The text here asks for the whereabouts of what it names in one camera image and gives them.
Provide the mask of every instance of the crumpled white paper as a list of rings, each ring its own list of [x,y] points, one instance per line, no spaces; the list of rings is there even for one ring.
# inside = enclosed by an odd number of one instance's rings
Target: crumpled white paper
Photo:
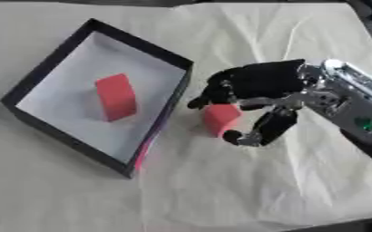
[[[191,85],[133,180],[0,108],[0,231],[266,232],[372,218],[372,159],[316,113],[255,149],[211,138],[186,108],[211,74],[247,63],[338,58],[372,73],[372,39],[347,5],[0,3],[0,97],[90,17],[192,59]]]

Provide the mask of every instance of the black robotic finger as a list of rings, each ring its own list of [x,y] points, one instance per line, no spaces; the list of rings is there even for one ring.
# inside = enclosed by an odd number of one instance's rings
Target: black robotic finger
[[[222,135],[222,138],[233,144],[233,145],[240,145],[239,144],[239,139],[241,139],[243,137],[243,134],[237,130],[227,130],[224,132],[224,134]]]
[[[258,105],[241,105],[240,109],[242,111],[255,111],[264,108],[267,105],[258,104]]]
[[[296,111],[277,108],[262,115],[250,133],[243,134],[237,130],[227,130],[223,139],[234,145],[266,146],[285,133],[298,122]]]
[[[238,69],[230,79],[238,99],[256,97],[282,98],[304,88],[298,75],[305,60],[274,63],[253,63]]]
[[[298,123],[298,114],[290,111],[289,114],[267,112],[254,125],[254,130],[261,135],[261,146],[266,146],[285,133],[290,127]]]

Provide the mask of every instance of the robotic arm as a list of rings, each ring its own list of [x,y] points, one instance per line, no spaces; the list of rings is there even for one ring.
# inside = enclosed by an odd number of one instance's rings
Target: robotic arm
[[[350,63],[293,60],[232,68],[212,75],[188,107],[219,103],[236,103],[243,111],[271,108],[251,131],[227,130],[223,139],[234,145],[268,145],[298,122],[298,110],[309,107],[372,157],[372,76]]]

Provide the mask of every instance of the red cube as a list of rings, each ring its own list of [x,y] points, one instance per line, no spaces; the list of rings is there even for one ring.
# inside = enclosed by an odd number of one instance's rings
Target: red cube
[[[209,105],[204,109],[203,121],[211,134],[221,137],[240,115],[240,111],[231,104]]]
[[[95,85],[107,121],[116,121],[137,112],[135,94],[125,74],[97,80]]]

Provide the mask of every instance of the black cardboard box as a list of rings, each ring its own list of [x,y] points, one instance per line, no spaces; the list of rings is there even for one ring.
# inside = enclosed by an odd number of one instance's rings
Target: black cardboard box
[[[90,19],[23,78],[2,103],[21,121],[131,177],[171,114],[192,61]],[[94,83],[125,73],[138,112],[107,122]]]

